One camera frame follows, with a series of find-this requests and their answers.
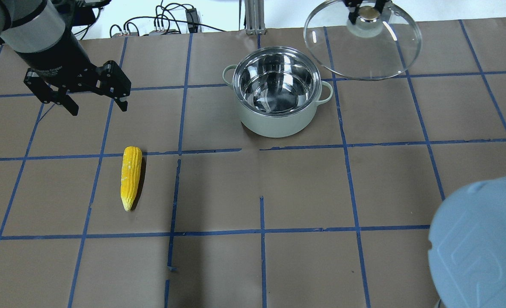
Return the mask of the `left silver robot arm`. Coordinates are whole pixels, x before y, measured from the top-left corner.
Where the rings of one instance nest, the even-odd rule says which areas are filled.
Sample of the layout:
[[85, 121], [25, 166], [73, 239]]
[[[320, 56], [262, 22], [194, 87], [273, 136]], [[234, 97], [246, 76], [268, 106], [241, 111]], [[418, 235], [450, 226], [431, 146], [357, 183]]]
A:
[[28, 64], [24, 84], [41, 103], [76, 116], [70, 93], [92, 92], [127, 110], [131, 80], [113, 60], [95, 66], [50, 0], [0, 0], [0, 40]]

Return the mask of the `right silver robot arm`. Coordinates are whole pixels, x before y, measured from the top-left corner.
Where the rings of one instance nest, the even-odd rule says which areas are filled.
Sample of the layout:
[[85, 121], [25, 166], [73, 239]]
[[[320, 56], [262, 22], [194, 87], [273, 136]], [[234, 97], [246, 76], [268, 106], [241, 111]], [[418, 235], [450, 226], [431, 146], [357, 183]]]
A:
[[506, 16], [396, 4], [423, 33], [415, 65], [339, 82], [366, 305], [506, 308]]

